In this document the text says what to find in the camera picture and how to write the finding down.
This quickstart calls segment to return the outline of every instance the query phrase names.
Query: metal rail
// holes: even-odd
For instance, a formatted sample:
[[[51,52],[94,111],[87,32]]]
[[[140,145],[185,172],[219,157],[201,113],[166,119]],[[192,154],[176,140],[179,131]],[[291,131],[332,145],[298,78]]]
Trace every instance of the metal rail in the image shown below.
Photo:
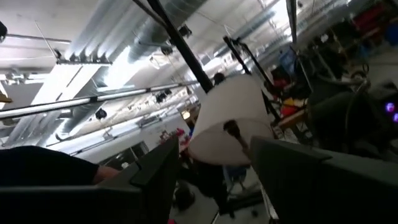
[[[195,85],[195,84],[198,84],[198,82],[193,81],[193,82],[185,82],[185,83],[173,83],[173,84],[169,84],[169,85],[153,86],[153,87],[148,87],[148,88],[137,88],[134,90],[123,91],[120,93],[112,93],[112,94],[106,94],[106,95],[100,95],[100,96],[88,96],[88,97],[77,98],[77,99],[73,99],[73,100],[58,101],[58,102],[53,102],[53,103],[44,103],[44,104],[39,104],[39,105],[30,105],[30,106],[26,106],[23,108],[0,111],[0,119],[17,118],[17,117],[21,117],[21,116],[28,116],[28,115],[39,114],[39,113],[44,113],[44,112],[49,112],[49,111],[54,111],[54,110],[67,109],[67,108],[71,108],[71,107],[75,107],[75,106],[87,105],[90,103],[99,103],[99,102],[105,102],[108,100],[118,100],[121,98],[139,96],[139,95],[143,95],[146,93],[170,90],[170,89],[174,89],[174,88],[180,88],[180,87],[185,87],[185,86],[190,86],[190,85]]]

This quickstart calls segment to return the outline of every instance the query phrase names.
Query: ceiling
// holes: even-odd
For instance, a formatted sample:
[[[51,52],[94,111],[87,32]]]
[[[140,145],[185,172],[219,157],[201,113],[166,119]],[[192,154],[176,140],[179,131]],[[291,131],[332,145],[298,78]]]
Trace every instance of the ceiling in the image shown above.
[[[166,5],[172,1],[162,0],[161,2]],[[253,30],[244,40],[253,50],[267,47],[275,39],[286,35],[286,30],[289,29],[289,18],[287,17],[284,1],[229,0],[226,4],[219,0],[207,0],[185,21],[185,24],[192,30],[192,36],[186,39],[187,44],[199,60],[204,57],[213,59],[215,49],[223,44],[223,36],[233,35],[236,31],[245,27],[251,19],[264,9],[277,9],[276,16],[263,23],[256,30]],[[297,9],[298,21],[303,18],[308,19],[312,15],[316,16],[314,11],[316,12],[318,8],[328,1],[332,0],[301,0],[303,7]],[[103,4],[109,4],[110,9],[114,12],[111,14],[110,9],[108,12],[103,11],[102,17],[106,18],[106,20],[93,20]],[[116,3],[115,5],[112,4],[113,2],[109,0],[1,1],[0,21],[8,27],[9,34],[35,37],[44,35],[45,38],[59,39],[63,42],[49,42],[51,48],[59,49],[63,55],[71,55],[82,51],[86,52],[86,54],[104,52],[114,61],[112,67],[103,67],[101,69],[99,69],[99,66],[90,68],[84,66],[55,66],[56,60],[46,42],[42,40],[7,38],[0,45],[0,70],[3,73],[7,73],[11,68],[18,68],[21,72],[38,71],[49,76],[43,80],[43,83],[36,85],[35,88],[27,88],[28,85],[26,84],[15,87],[7,86],[8,90],[12,89],[7,91],[10,93],[9,97],[16,99],[16,101],[7,105],[6,108],[29,106],[32,102],[51,102],[57,100],[58,95],[61,96],[60,98],[58,97],[58,100],[69,100],[76,96],[100,94],[95,89],[90,90],[89,85],[98,87],[100,83],[94,80],[99,76],[104,76],[103,74],[105,74],[106,79],[112,82],[120,81],[121,84],[118,87],[127,85],[135,88],[145,88],[192,79],[189,68],[176,50],[167,57],[160,53],[159,49],[154,49],[151,54],[152,58],[154,58],[152,61],[149,60],[149,55],[141,57],[130,64],[127,64],[127,55],[123,56],[124,58],[122,56],[118,58],[118,55],[123,55],[123,50],[126,47],[137,42],[137,35],[140,35],[140,30],[144,29],[151,19],[132,1],[121,0],[118,2],[118,7],[115,6]],[[134,21],[126,23],[132,27],[123,27],[123,19],[128,18],[128,16],[135,18]],[[228,65],[219,63],[209,69],[206,69],[206,66],[203,68],[208,76],[212,77],[218,70],[235,70],[236,66],[237,63],[233,62]],[[175,107],[176,104],[189,99],[187,94],[181,94],[182,91],[186,90],[184,88],[173,90],[166,103],[160,105],[154,103],[154,97],[151,94],[107,102],[104,105],[100,105],[102,109],[107,111],[107,119],[101,122],[96,119],[85,119],[84,125],[74,134],[80,136],[116,124],[116,121],[121,122],[133,119],[136,116],[142,116],[145,113],[160,109],[169,110]],[[20,94],[29,95],[29,99],[19,97]],[[39,96],[47,98],[39,101]],[[15,146],[15,142],[20,142],[23,136],[25,136],[25,139],[22,144],[35,144],[34,141],[27,141],[26,139],[37,139],[38,136],[36,135],[43,135],[46,130],[47,133],[51,132],[51,134],[59,130],[59,128],[49,128],[50,124],[54,124],[54,122],[49,121],[49,117],[54,116],[55,119],[58,115],[49,113],[48,116],[44,116],[41,114],[20,120],[17,127],[28,126],[29,128],[27,129],[31,130],[31,133],[13,136],[13,141],[9,141],[8,146]],[[40,128],[36,128],[36,125],[41,127],[43,132],[40,131]]]
[[[97,2],[98,0],[3,0],[0,2],[0,21],[7,26],[9,34],[73,40],[84,28]],[[68,44],[49,44],[61,52],[68,48]],[[0,45],[1,70],[10,67],[50,70],[54,64],[55,59],[44,41],[6,38]]]

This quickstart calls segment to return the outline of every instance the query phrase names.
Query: wire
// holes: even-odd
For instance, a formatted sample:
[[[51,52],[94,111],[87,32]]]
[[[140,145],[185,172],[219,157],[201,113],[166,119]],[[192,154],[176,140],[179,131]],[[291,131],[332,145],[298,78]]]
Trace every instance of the wire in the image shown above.
[[[313,7],[315,6],[315,0],[312,1],[311,16],[313,15]]]

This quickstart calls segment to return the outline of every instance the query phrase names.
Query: purple light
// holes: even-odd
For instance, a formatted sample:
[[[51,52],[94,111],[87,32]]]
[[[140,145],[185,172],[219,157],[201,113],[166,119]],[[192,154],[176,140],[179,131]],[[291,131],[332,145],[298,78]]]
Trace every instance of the purple light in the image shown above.
[[[393,103],[388,103],[386,105],[386,111],[387,112],[394,112],[395,109],[396,109],[396,106]]]

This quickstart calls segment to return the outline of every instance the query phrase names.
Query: blue object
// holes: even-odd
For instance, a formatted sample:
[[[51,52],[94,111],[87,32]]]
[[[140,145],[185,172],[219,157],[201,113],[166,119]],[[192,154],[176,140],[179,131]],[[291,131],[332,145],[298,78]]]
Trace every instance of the blue object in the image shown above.
[[[293,49],[289,48],[288,51],[282,53],[279,56],[279,63],[284,68],[284,70],[291,76],[295,76],[294,72],[294,62],[296,61],[296,53]]]
[[[385,36],[386,41],[392,46],[398,45],[398,24],[390,24],[387,29]]]

